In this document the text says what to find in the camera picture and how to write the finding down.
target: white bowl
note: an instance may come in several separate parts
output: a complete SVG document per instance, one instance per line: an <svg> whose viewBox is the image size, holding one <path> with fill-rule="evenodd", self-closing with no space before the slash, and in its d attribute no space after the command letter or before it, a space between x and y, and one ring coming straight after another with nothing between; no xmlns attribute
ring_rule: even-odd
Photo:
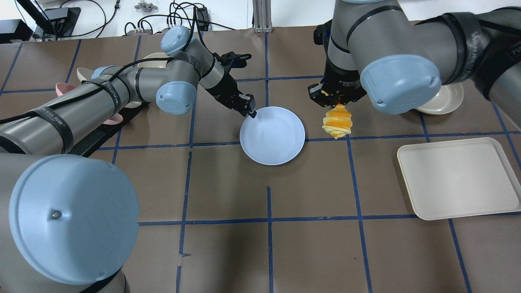
<svg viewBox="0 0 521 293"><path fill-rule="evenodd" d="M463 86L461 83L454 83L441 86L432 100L416 109L425 114L442 115L458 109L462 102Z"/></svg>
<svg viewBox="0 0 521 293"><path fill-rule="evenodd" d="M153 53L148 56L146 56L143 59L150 59L150 58L166 58L168 57L165 53ZM147 62L141 62L138 63L138 68L141 67L148 67L148 68L165 68L166 67L166 61L147 61Z"/></svg>
<svg viewBox="0 0 521 293"><path fill-rule="evenodd" d="M252 160L263 165L280 165L295 158L306 133L300 119L281 107L264 107L255 118L248 117L240 132L241 147Z"/></svg>

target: white wall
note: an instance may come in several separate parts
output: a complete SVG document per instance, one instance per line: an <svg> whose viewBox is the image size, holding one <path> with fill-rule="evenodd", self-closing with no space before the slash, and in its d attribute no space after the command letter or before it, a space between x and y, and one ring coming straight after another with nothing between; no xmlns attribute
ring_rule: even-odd
<svg viewBox="0 0 521 293"><path fill-rule="evenodd" d="M149 15L134 9L139 0L121 0L121 9L116 13L116 18L107 26L102 36L123 35L123 26L126 22L137 22L141 17ZM14 0L2 0L6 2L0 9L0 19L20 18ZM42 4L44 8L58 7L63 0ZM114 11L115 0L98 0L105 9L107 18ZM168 14L168 5L171 0L148 0L159 7L154 14ZM252 0L198 0L208 7L211 21L223 25L245 29L251 27L253 17ZM275 27L313 26L331 19L334 0L271 0L272 23ZM470 11L483 13L504 6L521 6L521 0L399 0L409 20L423 20L438 16L446 12ZM93 3L77 1L68 3L70 7L81 7L82 13L75 33L82 33L99 27L103 24L103 15L100 9ZM28 25L35 27L34 21L25 13ZM154 27L154 31L166 27L165 18L153 17L147 19Z"/></svg>

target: brown table surface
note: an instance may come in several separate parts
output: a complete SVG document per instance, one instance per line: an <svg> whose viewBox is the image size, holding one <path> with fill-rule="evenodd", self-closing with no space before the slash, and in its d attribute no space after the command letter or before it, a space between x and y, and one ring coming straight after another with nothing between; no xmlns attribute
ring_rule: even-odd
<svg viewBox="0 0 521 293"><path fill-rule="evenodd" d="M353 133L335 141L321 129L327 109L307 95L325 64L313 30L203 36L213 52L253 55L232 75L259 108L302 120L307 139L289 163L249 159L244 118L202 88L191 114L151 104L91 156L115 163L138 193L138 241L123 267L132 292L520 292L520 214L423 221L396 160L405 144L491 137L521 178L520 133L465 81L461 107L441 116L349 104ZM0 45L0 117L55 98L57 82L78 85L78 67L160 52L161 37Z"/></svg>

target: blue tape line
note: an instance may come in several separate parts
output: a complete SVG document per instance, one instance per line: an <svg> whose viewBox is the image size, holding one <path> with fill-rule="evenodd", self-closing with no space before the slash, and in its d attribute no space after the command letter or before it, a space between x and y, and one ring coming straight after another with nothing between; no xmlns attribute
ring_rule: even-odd
<svg viewBox="0 0 521 293"><path fill-rule="evenodd" d="M521 212L509 212L501 214L490 214L484 216L518 216ZM418 218L417 215L367 215L362 216L363 220L375 219L409 219ZM281 217L271 218L271 222L315 222L315 221L354 221L358 216L333 216L333 217ZM243 223L267 223L268 218L246 218L246 219L222 219L222 220L191 220L191 221L159 221L159 222L138 222L140 226L176 226L176 225L222 225L222 224L243 224Z"/></svg>
<svg viewBox="0 0 521 293"><path fill-rule="evenodd" d="M503 135L504 132L469 132L469 133L437 133L437 134L429 134L429 137L465 137L465 136L496 136Z"/></svg>
<svg viewBox="0 0 521 293"><path fill-rule="evenodd" d="M316 141L345 141L347 140L346 137L340 137L339 139L335 139L333 137L326 137L326 138L306 138L305 142L316 142Z"/></svg>
<svg viewBox="0 0 521 293"><path fill-rule="evenodd" d="M120 150L134 150L134 149L162 149L162 148L183 148L189 147L187 143L181 144L152 144L152 145L126 145L120 146Z"/></svg>
<svg viewBox="0 0 521 293"><path fill-rule="evenodd" d="M229 141L229 142L202 142L202 143L194 143L194 147L212 147L214 145L235 145L241 144L240 141Z"/></svg>
<svg viewBox="0 0 521 293"><path fill-rule="evenodd" d="M286 80L286 79L311 79L311 78L323 78L323 75L311 75L311 76L289 76L289 77L270 77L268 80Z"/></svg>
<svg viewBox="0 0 521 293"><path fill-rule="evenodd" d="M266 101L265 101L265 105L266 105L266 107L269 107L268 33L267 32L264 33L264 61L266 62L266 65L265 65L266 66L265 67L265 70L266 70L266 81L265 81Z"/></svg>
<svg viewBox="0 0 521 293"><path fill-rule="evenodd" d="M181 238L179 240L179 253L183 253L184 247L184 228L187 220L187 209L188 209L188 189L190 187L190 172L192 167L192 152L188 153L188 164L187 164L187 180L184 185L184 201L183 201L183 224L181 225Z"/></svg>
<svg viewBox="0 0 521 293"><path fill-rule="evenodd" d="M273 285L273 235L271 233L271 188L266 188L267 201L268 201L268 261L269 261L269 292L274 292Z"/></svg>
<svg viewBox="0 0 521 293"><path fill-rule="evenodd" d="M177 275L176 275L176 293L179 293L179 287L181 286L181 266L177 267Z"/></svg>
<svg viewBox="0 0 521 293"><path fill-rule="evenodd" d="M268 33L264 33L264 62L265 62L265 74L266 74L266 80L269 78L268 74Z"/></svg>
<svg viewBox="0 0 521 293"><path fill-rule="evenodd" d="M72 63L70 64L69 73L67 73L67 78L65 79L65 83L69 83L70 75L72 74L72 70L74 69L74 63L76 63L76 57L78 57L78 52L80 51L81 40L78 40L78 45L76 46L76 52L74 53L74 57L72 58Z"/></svg>
<svg viewBox="0 0 521 293"><path fill-rule="evenodd" d="M363 139L395 139L395 138L424 138L425 135L396 135L396 136L357 136L350 137L349 140L363 140Z"/></svg>
<svg viewBox="0 0 521 293"><path fill-rule="evenodd" d="M197 98L195 99L192 105L192 118L190 120L190 138L189 138L189 146L193 148L194 146L194 126L195 126L195 108L197 107Z"/></svg>
<svg viewBox="0 0 521 293"><path fill-rule="evenodd" d="M119 139L121 138L121 129L118 130L118 136L116 137L116 145L114 146L114 156L112 157L112 164L116 164L116 156L118 155Z"/></svg>
<svg viewBox="0 0 521 293"><path fill-rule="evenodd" d="M422 112L418 112L418 114L420 116L421 127L423 127L423 130L424 130L425 139L427 140L427 142L430 142L429 132L427 132L427 124L425 124L425 119L423 117L423 113Z"/></svg>
<svg viewBox="0 0 521 293"><path fill-rule="evenodd" d="M9 68L9 71L7 72L7 76L5 77L4 84L2 85L2 88L0 89L0 92L4 93L5 86L7 84L7 81L9 80L9 77L11 76L11 72L13 71L13 68L15 67L16 60L18 60L18 56L20 55L20 51L22 51L23 43L20 43L20 46L18 47L18 51L16 51L15 58L13 59L13 63L11 63L11 67Z"/></svg>
<svg viewBox="0 0 521 293"><path fill-rule="evenodd" d="M467 270L465 269L465 263L461 255L460 244L458 243L456 230L454 229L454 223L452 219L449 219L449 226L451 227L452 239L454 240L454 246L456 247L457 258L460 261L461 272L463 273L463 280L465 281L465 287L467 287L467 293L472 293L470 288L470 282L468 281Z"/></svg>
<svg viewBox="0 0 521 293"><path fill-rule="evenodd" d="M184 230L186 228L187 209L188 209L188 189L190 187L190 172L192 167L192 152L188 153L187 163L187 180L184 185L184 200L183 200L183 216L181 221L181 236L179 237L179 253L183 253L184 249ZM181 266L177 267L176 291L179 292L179 284L181 283Z"/></svg>
<svg viewBox="0 0 521 293"><path fill-rule="evenodd" d="M282 76L282 77L263 77L263 78L243 78L236 79L236 82L248 82L248 81L260 81L260 80L287 80L287 79L313 79L323 78L323 75L310 75L310 76Z"/></svg>
<svg viewBox="0 0 521 293"><path fill-rule="evenodd" d="M371 216L362 216L363 219L413 219L418 218L417 215L371 215Z"/></svg>
<svg viewBox="0 0 521 293"><path fill-rule="evenodd" d="M138 60L138 54L139 54L139 47L140 47L140 45L141 45L141 36L138 35L138 44L135 47L134 61Z"/></svg>
<svg viewBox="0 0 521 293"><path fill-rule="evenodd" d="M243 78L243 79L236 79L236 82L247 82L247 81L260 81L260 80L266 80L266 78Z"/></svg>
<svg viewBox="0 0 521 293"><path fill-rule="evenodd" d="M183 221L138 222L138 225L140 226L175 226L182 224Z"/></svg>
<svg viewBox="0 0 521 293"><path fill-rule="evenodd" d="M349 166L351 168L351 177L353 179L353 189L355 193L355 202L356 202L356 214L358 218L358 227L360 229L360 241L362 243L362 255L364 256L364 267L365 267L365 277L367 279L367 290L369 293L373 293L373 286L371 285L371 274L369 271L369 260L367 258L367 248L365 246L365 234L364 234L364 221L362 217L362 208L360 206L360 197L358 196L358 185L356 183L356 172L355 165L353 161L353 151L351 148L351 137L347 136L348 143L348 156L349 156Z"/></svg>
<svg viewBox="0 0 521 293"><path fill-rule="evenodd" d="M242 224L242 223L265 223L267 218L248 218L248 219L223 219L223 220L192 220L184 221L186 225L221 225L221 224Z"/></svg>
<svg viewBox="0 0 521 293"><path fill-rule="evenodd" d="M36 89L36 90L18 90L18 91L3 91L3 94L16 94L16 93L38 93L38 92L54 92L56 89Z"/></svg>
<svg viewBox="0 0 521 293"><path fill-rule="evenodd" d="M498 116L499 123L501 123L501 127L503 128L503 131L508 139L508 143L510 144L510 148L512 149L512 152L514 153L514 157L516 158L517 167L521 169L521 160L519 159L519 155L517 154L516 147L514 146L514 142L512 141L512 138L510 137L510 134L508 133L508 130L506 129L505 122L503 121L503 118L501 117L501 114L499 113L498 108L495 106L495 104L492 103L492 106L494 107L495 114Z"/></svg>

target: cable strap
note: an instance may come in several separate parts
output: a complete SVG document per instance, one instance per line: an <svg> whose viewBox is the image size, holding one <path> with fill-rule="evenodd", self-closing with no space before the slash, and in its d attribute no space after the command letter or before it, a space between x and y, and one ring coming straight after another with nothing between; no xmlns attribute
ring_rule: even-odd
<svg viewBox="0 0 521 293"><path fill-rule="evenodd" d="M118 111L121 109L121 99L119 97L118 92L112 85L112 83L108 80L101 78L93 78L82 81L82 83L93 83L103 88L112 98L112 102L114 103L114 113L112 115L116 115Z"/></svg>
<svg viewBox="0 0 521 293"><path fill-rule="evenodd" d="M49 107L40 107L33 109L31 112L36 113L41 118L49 122L60 134L61 140L63 141L63 148L61 153L65 154L69 152L74 146L74 137L69 125L61 118L54 110Z"/></svg>

